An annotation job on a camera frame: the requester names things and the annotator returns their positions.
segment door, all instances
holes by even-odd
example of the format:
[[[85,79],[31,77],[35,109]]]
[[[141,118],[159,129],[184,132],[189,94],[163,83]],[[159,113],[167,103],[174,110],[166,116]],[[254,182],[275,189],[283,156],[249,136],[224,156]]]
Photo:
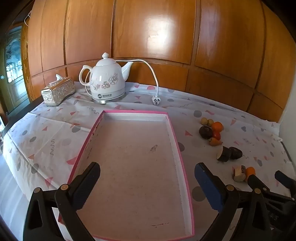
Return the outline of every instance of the door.
[[[8,112],[28,99],[21,58],[22,25],[12,28],[1,45],[1,92]]]

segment electric kettle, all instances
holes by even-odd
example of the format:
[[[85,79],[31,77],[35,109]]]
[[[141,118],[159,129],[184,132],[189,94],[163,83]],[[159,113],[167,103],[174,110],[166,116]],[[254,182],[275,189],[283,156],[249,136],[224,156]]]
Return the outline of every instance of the electric kettle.
[[[125,94],[125,81],[128,79],[133,62],[121,67],[108,53],[102,55],[103,59],[95,67],[84,65],[79,73],[79,81],[84,86],[89,86],[91,96],[95,102],[105,103],[107,100],[119,98]],[[89,69],[89,82],[82,80],[82,73]]]

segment kettle handle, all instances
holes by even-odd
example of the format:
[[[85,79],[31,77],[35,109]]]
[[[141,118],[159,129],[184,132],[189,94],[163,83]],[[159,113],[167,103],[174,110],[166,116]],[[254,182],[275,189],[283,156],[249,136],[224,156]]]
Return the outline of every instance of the kettle handle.
[[[84,66],[82,67],[80,73],[79,73],[79,82],[80,82],[82,85],[84,85],[84,86],[90,86],[90,83],[89,83],[89,82],[88,82],[88,83],[85,83],[85,82],[83,82],[83,80],[82,80],[82,73],[83,73],[83,71],[85,71],[86,69],[89,69],[89,71],[91,72],[93,68],[90,67],[90,66],[88,66],[88,65],[84,65]]]

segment toy food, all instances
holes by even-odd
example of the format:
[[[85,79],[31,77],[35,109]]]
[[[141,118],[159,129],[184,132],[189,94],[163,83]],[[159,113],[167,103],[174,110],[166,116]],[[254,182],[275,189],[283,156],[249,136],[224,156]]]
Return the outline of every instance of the toy food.
[[[241,165],[233,170],[232,178],[235,182],[242,182],[246,178],[246,167]]]
[[[206,118],[206,117],[203,117],[203,118],[200,120],[200,123],[201,123],[203,126],[206,126],[206,125],[207,125],[207,118]]]
[[[208,119],[208,120],[207,120],[207,125],[208,125],[209,127],[211,127],[213,123],[214,123],[214,121],[213,121],[212,119]]]
[[[218,146],[222,144],[222,141],[217,140],[216,138],[212,137],[209,139],[211,146]]]
[[[212,137],[214,137],[214,138],[217,139],[217,140],[220,140],[220,139],[221,139],[221,135],[220,135],[220,133],[217,132],[217,131],[213,131],[213,136],[212,136]]]
[[[246,169],[246,178],[245,178],[245,181],[247,182],[248,181],[248,178],[250,175],[256,175],[256,172],[255,172],[255,168],[254,167],[248,167]]]
[[[230,159],[232,160],[236,160],[242,157],[242,151],[236,147],[229,147],[229,149],[231,150],[231,156]]]
[[[218,121],[214,122],[211,127],[213,131],[217,131],[217,132],[221,132],[224,130],[224,126]]]
[[[200,130],[199,130],[199,134],[201,135],[201,137],[202,137],[203,139],[207,139],[207,140],[209,140],[209,139],[212,137],[212,135],[213,135],[213,131],[212,131],[212,129],[211,129],[210,127],[208,127],[208,126],[202,126],[202,127],[200,128]]]
[[[225,146],[221,146],[220,150],[217,153],[217,160],[227,162],[230,159],[231,150]]]

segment white patterned tablecloth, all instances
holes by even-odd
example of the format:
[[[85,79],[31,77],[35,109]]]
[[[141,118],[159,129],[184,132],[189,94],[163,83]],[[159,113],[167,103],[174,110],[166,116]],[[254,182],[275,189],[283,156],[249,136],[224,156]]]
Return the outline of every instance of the white patterned tablecloth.
[[[8,131],[4,137],[4,158],[29,200],[34,188],[43,190],[59,188],[66,183],[79,150],[92,125],[103,110],[155,110],[167,111],[186,169],[192,194],[195,219],[195,236],[199,240],[217,215],[194,177],[194,167],[204,162],[224,184],[250,191],[246,183],[236,183],[231,177],[232,167],[253,166],[256,175],[271,191],[289,196],[289,191],[274,179],[281,170],[295,178],[292,163],[278,137],[279,124],[261,120],[236,108],[192,94],[160,88],[160,105],[154,106],[151,98],[155,87],[126,83],[127,95],[119,102],[95,104],[80,83],[75,83],[76,93],[58,107],[40,104]],[[200,119],[206,117],[220,121],[223,145],[235,146],[244,156],[237,161],[218,163],[219,147],[212,147],[198,134]],[[235,215],[224,240],[229,240],[239,218]],[[71,237],[63,229],[66,239]]]

